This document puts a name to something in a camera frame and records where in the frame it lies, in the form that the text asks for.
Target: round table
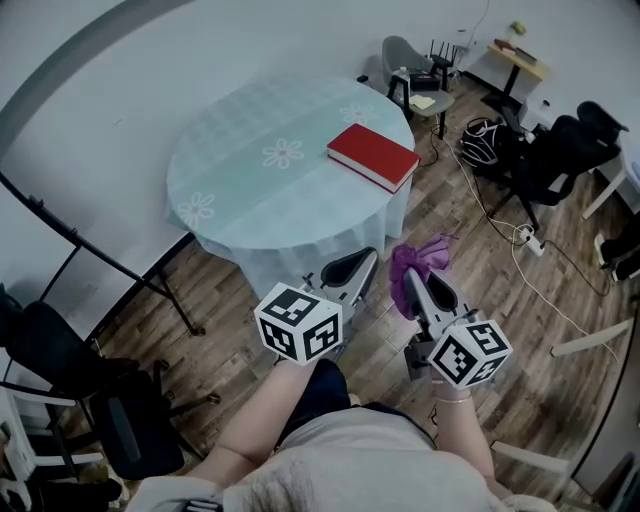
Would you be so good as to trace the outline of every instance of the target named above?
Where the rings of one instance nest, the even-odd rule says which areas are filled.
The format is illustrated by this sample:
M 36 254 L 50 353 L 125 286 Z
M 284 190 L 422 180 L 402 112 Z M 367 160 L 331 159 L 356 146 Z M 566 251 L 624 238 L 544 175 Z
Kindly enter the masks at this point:
M 258 297 L 329 256 L 399 237 L 411 180 L 391 194 L 326 155 L 360 123 L 408 149 L 402 111 L 354 80 L 281 76 L 241 87 L 181 135 L 167 173 L 167 220 L 237 263 Z

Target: black chair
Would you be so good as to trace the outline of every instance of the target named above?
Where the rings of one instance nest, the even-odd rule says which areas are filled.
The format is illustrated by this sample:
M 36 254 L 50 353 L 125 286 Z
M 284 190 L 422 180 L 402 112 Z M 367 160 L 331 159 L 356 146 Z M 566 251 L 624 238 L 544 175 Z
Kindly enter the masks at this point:
M 585 123 L 593 135 L 606 145 L 615 143 L 621 131 L 629 131 L 629 128 L 620 124 L 593 101 L 585 101 L 578 105 L 578 119 Z
M 99 440 L 115 472 L 127 480 L 177 471 L 184 465 L 180 448 L 203 459 L 170 419 L 205 403 L 217 404 L 220 398 L 211 394 L 172 409 L 161 388 L 161 372 L 169 367 L 166 362 L 154 363 L 152 379 L 138 369 L 136 361 L 103 358 L 53 308 L 34 302 L 21 310 L 1 289 L 0 333 L 11 333 L 11 337 L 1 338 L 0 344 L 12 360 L 53 386 L 50 393 L 37 394 L 63 396 L 80 403 L 91 432 L 65 441 L 69 452 Z M 48 410 L 56 422 L 55 409 Z M 68 453 L 63 457 L 69 464 Z
M 513 125 L 513 119 L 515 116 L 505 115 L 509 128 L 515 134 L 520 134 L 522 128 Z M 519 147 L 523 148 L 522 154 L 508 166 L 510 177 L 487 176 L 510 189 L 488 215 L 493 217 L 512 197 L 517 196 L 531 219 L 534 231 L 540 225 L 532 203 L 557 205 L 571 193 L 580 174 L 612 160 L 620 153 L 615 140 L 604 142 L 597 136 L 594 126 L 566 115 L 560 116 L 548 132 L 539 131 L 531 145 Z M 560 190 L 551 190 L 551 185 L 562 175 L 566 178 Z

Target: person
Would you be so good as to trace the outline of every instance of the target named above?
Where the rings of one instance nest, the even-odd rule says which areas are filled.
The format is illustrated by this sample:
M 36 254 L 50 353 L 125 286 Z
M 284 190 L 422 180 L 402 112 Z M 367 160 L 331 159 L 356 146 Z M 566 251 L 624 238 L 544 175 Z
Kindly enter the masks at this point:
M 433 381 L 437 451 L 399 411 L 352 407 L 333 362 L 278 362 L 203 462 L 144 480 L 127 510 L 554 511 L 496 482 L 470 391 Z
M 627 223 L 618 238 L 605 240 L 602 233 L 598 233 L 594 245 L 600 267 L 612 267 L 614 281 L 635 277 L 640 271 L 640 212 Z M 620 260 L 631 251 L 634 252 Z

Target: wooden desk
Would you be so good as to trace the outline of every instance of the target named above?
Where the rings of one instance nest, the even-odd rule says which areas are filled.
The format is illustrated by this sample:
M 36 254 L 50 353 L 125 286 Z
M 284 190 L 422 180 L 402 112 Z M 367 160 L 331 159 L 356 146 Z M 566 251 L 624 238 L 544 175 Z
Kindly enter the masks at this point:
M 513 64 L 513 67 L 511 68 L 511 74 L 509 75 L 509 79 L 507 80 L 507 85 L 505 86 L 502 93 L 499 96 L 495 94 L 489 94 L 488 96 L 482 98 L 482 101 L 484 103 L 489 105 L 497 112 L 501 112 L 502 107 L 509 103 L 511 90 L 513 89 L 513 85 L 516 83 L 516 78 L 518 78 L 518 74 L 520 73 L 521 69 L 535 76 L 539 80 L 546 80 L 551 73 L 549 67 L 543 62 L 537 61 L 535 64 L 531 64 L 526 60 L 521 59 L 517 55 L 510 55 L 503 52 L 495 44 L 490 44 L 487 48 L 489 49 L 490 53 L 492 52 L 500 55 L 502 58 L 507 59 L 509 62 L 511 62 L 511 64 Z

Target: flower pattern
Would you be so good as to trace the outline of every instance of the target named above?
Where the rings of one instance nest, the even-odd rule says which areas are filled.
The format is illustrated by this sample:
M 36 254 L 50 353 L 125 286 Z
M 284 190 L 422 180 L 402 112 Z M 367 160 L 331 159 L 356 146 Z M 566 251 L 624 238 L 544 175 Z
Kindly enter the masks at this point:
M 348 107 L 341 108 L 340 113 L 345 123 L 357 123 L 362 126 L 367 126 L 369 121 L 378 117 L 371 105 L 361 106 L 357 103 L 351 103 Z
M 210 219 L 214 215 L 212 208 L 214 196 L 202 196 L 200 192 L 195 192 L 191 196 L 191 202 L 182 203 L 178 206 L 178 214 L 182 221 L 189 226 L 189 229 L 198 229 L 200 219 Z
M 302 142 L 300 141 L 293 141 L 287 144 L 285 139 L 278 139 L 275 147 L 268 147 L 262 150 L 262 153 L 267 155 L 262 165 L 270 167 L 277 163 L 280 169 L 287 169 L 291 165 L 291 160 L 304 158 L 304 153 L 300 151 L 301 146 Z

